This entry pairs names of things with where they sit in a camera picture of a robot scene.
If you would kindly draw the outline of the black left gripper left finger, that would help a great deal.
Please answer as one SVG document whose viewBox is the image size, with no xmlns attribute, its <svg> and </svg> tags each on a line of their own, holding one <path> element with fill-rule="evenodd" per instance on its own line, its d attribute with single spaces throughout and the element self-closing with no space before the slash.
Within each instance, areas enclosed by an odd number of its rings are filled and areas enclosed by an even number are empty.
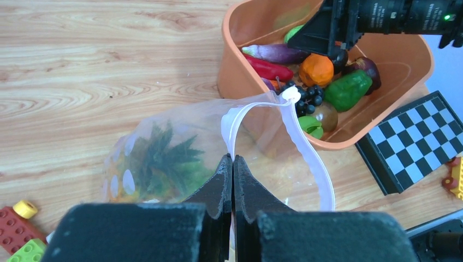
<svg viewBox="0 0 463 262">
<path fill-rule="evenodd" d="M 225 261 L 229 258 L 233 161 L 185 201 L 86 203 L 64 215 L 43 261 Z"/>
</svg>

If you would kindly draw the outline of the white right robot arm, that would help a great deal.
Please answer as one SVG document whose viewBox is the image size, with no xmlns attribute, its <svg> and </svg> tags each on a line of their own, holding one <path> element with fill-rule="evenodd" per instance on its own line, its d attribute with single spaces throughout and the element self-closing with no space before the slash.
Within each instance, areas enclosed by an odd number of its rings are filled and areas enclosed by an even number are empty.
<svg viewBox="0 0 463 262">
<path fill-rule="evenodd" d="M 462 47 L 462 1 L 323 1 L 287 45 L 334 57 L 339 49 L 350 50 L 365 33 L 439 35 L 440 49 Z"/>
</svg>

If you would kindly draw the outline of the black toy grape bunch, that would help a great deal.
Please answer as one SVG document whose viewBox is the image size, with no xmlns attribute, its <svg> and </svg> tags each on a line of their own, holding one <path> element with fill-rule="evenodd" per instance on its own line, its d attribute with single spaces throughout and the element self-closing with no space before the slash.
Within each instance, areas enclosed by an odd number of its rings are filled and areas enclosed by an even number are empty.
<svg viewBox="0 0 463 262">
<path fill-rule="evenodd" d="M 280 85 L 280 92 L 295 86 L 301 94 L 301 98 L 295 104 L 295 111 L 298 117 L 311 115 L 315 112 L 316 107 L 320 106 L 324 99 L 324 90 L 318 85 L 304 88 L 297 85 L 294 81 L 288 81 Z"/>
</svg>

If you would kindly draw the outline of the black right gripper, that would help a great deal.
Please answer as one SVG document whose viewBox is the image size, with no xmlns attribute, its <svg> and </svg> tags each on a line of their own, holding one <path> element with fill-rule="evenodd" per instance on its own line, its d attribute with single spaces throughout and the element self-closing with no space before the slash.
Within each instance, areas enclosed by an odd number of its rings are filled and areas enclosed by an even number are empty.
<svg viewBox="0 0 463 262">
<path fill-rule="evenodd" d="M 358 31 L 360 1 L 323 1 L 320 9 L 289 40 L 290 49 L 332 57 L 336 43 L 352 49 L 362 33 Z"/>
</svg>

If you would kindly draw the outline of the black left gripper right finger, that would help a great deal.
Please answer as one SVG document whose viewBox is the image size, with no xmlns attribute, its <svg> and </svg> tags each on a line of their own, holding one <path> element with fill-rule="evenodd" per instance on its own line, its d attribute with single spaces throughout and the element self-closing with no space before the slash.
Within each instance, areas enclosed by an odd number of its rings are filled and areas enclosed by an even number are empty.
<svg viewBox="0 0 463 262">
<path fill-rule="evenodd" d="M 383 212 L 297 212 L 233 164 L 237 261 L 416 261 L 401 225 Z"/>
</svg>

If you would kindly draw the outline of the clear zip top bag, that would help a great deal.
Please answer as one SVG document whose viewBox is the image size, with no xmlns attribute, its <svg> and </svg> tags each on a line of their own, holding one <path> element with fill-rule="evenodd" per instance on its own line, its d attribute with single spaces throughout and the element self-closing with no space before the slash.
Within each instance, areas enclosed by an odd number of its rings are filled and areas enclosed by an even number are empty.
<svg viewBox="0 0 463 262">
<path fill-rule="evenodd" d="M 284 204 L 298 211 L 334 210 L 329 173 L 296 115 L 295 104 L 301 94 L 296 87 L 273 93 L 175 107 L 142 119 L 129 134 L 149 122 L 171 121 L 176 131 L 197 134 L 197 147 L 205 152 L 204 161 L 214 171 L 224 155 L 232 160 L 242 156 L 257 181 Z M 107 201 L 105 162 L 129 134 L 119 138 L 104 161 L 103 201 Z"/>
</svg>

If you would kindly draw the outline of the purple toy eggplant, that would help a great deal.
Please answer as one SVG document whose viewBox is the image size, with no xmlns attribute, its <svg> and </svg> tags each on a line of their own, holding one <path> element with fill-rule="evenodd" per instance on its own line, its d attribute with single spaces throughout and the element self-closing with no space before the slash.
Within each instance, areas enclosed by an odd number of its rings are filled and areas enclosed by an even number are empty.
<svg viewBox="0 0 463 262">
<path fill-rule="evenodd" d="M 241 48 L 242 53 L 251 57 L 277 64 L 298 64 L 309 55 L 299 49 L 291 49 L 286 44 L 249 45 Z"/>
</svg>

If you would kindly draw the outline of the orange plastic basin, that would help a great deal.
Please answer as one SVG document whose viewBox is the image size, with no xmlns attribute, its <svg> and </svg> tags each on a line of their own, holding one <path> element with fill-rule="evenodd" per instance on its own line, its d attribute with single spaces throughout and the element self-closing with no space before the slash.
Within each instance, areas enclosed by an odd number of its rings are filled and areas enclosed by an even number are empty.
<svg viewBox="0 0 463 262">
<path fill-rule="evenodd" d="M 243 1 L 229 8 L 222 22 L 224 48 L 217 80 L 220 96 L 273 96 L 241 48 L 283 40 L 289 29 L 306 22 L 319 6 L 320 1 Z M 332 91 L 377 81 L 381 86 L 351 109 L 338 112 L 335 129 L 326 128 L 320 139 L 309 137 L 319 150 L 336 151 L 354 145 L 399 106 L 416 99 L 434 67 L 429 47 L 417 35 L 367 35 L 349 56 L 362 58 L 370 71 L 357 69 L 336 76 Z"/>
</svg>

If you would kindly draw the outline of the green toy cucumber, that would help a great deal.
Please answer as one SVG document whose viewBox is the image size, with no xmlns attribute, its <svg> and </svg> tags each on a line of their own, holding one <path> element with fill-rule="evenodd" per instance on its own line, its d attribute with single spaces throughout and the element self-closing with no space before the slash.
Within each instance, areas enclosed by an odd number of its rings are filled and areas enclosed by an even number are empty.
<svg viewBox="0 0 463 262">
<path fill-rule="evenodd" d="M 298 33 L 302 28 L 304 27 L 304 25 L 298 25 L 298 26 L 295 26 L 293 27 L 292 29 L 290 29 L 284 36 L 284 43 L 287 44 L 289 42 L 289 40 L 296 34 Z"/>
</svg>

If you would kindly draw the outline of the toy pineapple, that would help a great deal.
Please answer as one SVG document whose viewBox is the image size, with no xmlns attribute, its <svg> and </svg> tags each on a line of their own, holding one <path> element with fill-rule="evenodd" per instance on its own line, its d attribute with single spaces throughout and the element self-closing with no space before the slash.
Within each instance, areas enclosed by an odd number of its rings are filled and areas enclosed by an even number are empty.
<svg viewBox="0 0 463 262">
<path fill-rule="evenodd" d="M 137 127 L 105 162 L 103 188 L 107 201 L 184 201 L 215 172 L 206 165 L 197 137 L 176 131 L 171 121 Z"/>
</svg>

